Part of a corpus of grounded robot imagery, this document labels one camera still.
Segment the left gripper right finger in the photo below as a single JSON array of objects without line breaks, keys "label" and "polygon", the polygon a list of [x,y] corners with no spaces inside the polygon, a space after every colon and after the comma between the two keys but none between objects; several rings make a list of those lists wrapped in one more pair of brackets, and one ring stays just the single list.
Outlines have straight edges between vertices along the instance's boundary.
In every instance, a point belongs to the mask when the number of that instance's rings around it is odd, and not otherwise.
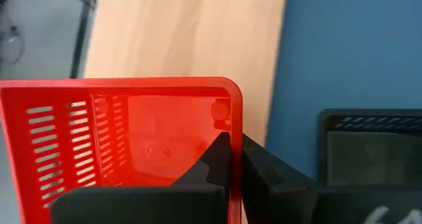
[{"label": "left gripper right finger", "polygon": [[421,189],[322,187],[243,136],[242,198],[249,223],[421,224]]}]

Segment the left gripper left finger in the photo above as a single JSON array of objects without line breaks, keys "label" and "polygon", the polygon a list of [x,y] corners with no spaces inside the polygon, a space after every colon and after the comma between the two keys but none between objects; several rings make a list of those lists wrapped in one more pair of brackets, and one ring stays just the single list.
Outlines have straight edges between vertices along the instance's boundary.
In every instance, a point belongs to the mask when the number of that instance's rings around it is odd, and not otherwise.
[{"label": "left gripper left finger", "polygon": [[52,223],[224,224],[228,220],[230,135],[220,133],[170,186],[77,188],[54,201]]}]

